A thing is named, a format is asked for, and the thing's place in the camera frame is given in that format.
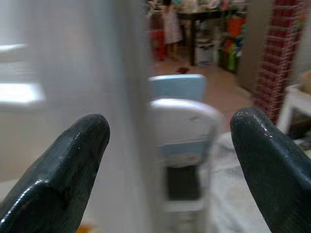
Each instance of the white cloth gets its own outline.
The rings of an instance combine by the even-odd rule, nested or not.
[[[172,44],[181,41],[181,31],[174,7],[169,6],[168,11],[162,11],[164,20],[165,44]]]
[[[210,217],[217,233],[270,233],[247,186],[231,133],[220,136],[210,181]]]

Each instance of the table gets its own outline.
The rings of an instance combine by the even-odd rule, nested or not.
[[[287,95],[277,121],[277,128],[288,133],[294,110],[311,117],[311,95],[300,90],[301,85],[292,85],[286,88]]]
[[[178,18],[190,21],[190,65],[195,65],[195,39],[196,39],[196,29],[195,22],[197,20],[203,21],[211,18],[221,18],[223,13],[220,10],[209,10],[209,11],[196,11],[196,12],[177,12]]]

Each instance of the white table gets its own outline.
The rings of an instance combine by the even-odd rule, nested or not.
[[[288,133],[294,110],[311,117],[311,95],[300,90],[301,85],[292,85],[286,88],[286,97],[277,121],[277,128]]]

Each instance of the dark wooden table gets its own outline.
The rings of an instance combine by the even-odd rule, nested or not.
[[[203,21],[211,18],[221,18],[224,12],[220,10],[198,11],[198,12],[177,12],[178,18],[183,20],[189,20],[190,24],[190,65],[195,65],[195,39],[196,29],[195,22],[197,20]]]

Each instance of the white dress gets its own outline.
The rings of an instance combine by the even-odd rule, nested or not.
[[[162,11],[164,20],[165,44],[172,44],[181,41],[181,31],[177,13],[171,5],[168,12]]]

